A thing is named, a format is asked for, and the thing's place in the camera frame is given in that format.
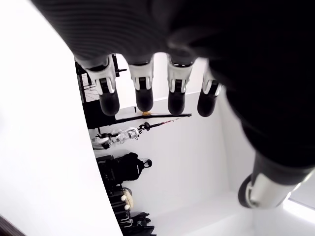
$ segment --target black fingertip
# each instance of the black fingertip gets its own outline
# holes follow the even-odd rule
[[[242,183],[238,191],[238,201],[243,207],[251,208],[246,201],[246,188],[248,183],[251,181],[252,175],[249,175]]]
[[[153,107],[153,92],[151,89],[136,90],[137,107],[143,112],[148,112]]]
[[[168,110],[178,116],[183,113],[185,108],[185,93],[184,92],[169,92],[168,93]]]
[[[211,94],[205,94],[203,90],[201,90],[197,106],[198,113],[202,117],[210,116],[215,109],[216,99],[217,97]]]
[[[119,98],[117,90],[114,93],[103,93],[99,96],[100,107],[107,116],[114,116],[119,111]]]

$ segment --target white wall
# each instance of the white wall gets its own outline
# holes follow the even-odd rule
[[[0,214],[28,236],[122,235],[72,53],[26,0],[1,1],[0,18]]]
[[[192,117],[179,119],[144,131],[139,140],[129,140],[108,150],[115,157],[135,152],[139,158],[149,158],[153,166],[144,169],[136,181],[126,182],[133,191],[134,211],[145,211],[152,217],[185,208],[228,190],[226,157],[221,131],[221,119],[216,109],[212,116],[203,118],[197,113],[199,94],[186,96],[184,113]],[[167,100],[154,103],[153,112],[167,113]],[[150,124],[168,120],[157,118]],[[138,127],[143,120],[130,121],[102,128]]]
[[[315,224],[285,211],[282,206],[257,210],[254,217],[257,236],[310,236],[315,233]]]
[[[159,217],[152,217],[154,233],[163,236],[253,235],[252,211],[241,207],[234,192]]]
[[[217,106],[222,121],[229,185],[231,190],[238,191],[242,182],[252,173],[255,152],[230,108],[225,90],[218,97]]]
[[[313,174],[306,182],[302,183],[290,197],[300,203],[315,208],[315,175]]]

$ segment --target black object on floor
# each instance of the black object on floor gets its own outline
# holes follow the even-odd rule
[[[138,155],[133,152],[126,154],[125,156],[116,158],[111,163],[112,172],[114,173],[115,182],[117,184],[121,184],[124,181],[138,179],[141,175],[142,170],[151,166],[151,160],[142,162],[138,159]]]

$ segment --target robotic hand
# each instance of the robotic hand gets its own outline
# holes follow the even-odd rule
[[[257,153],[253,173],[239,191],[243,206],[276,207],[312,174],[312,6],[246,0],[32,1],[88,72],[109,116],[119,110],[111,54],[126,58],[137,106],[148,111],[153,54],[167,53],[168,108],[174,115],[184,109],[195,58],[208,58],[199,114],[212,113],[224,85]]]

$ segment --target black backpack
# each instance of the black backpack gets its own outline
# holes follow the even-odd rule
[[[138,159],[138,155],[133,152],[116,158],[112,160],[111,163],[111,169],[114,174],[116,184],[138,179],[142,170],[151,166],[151,160],[142,162]]]

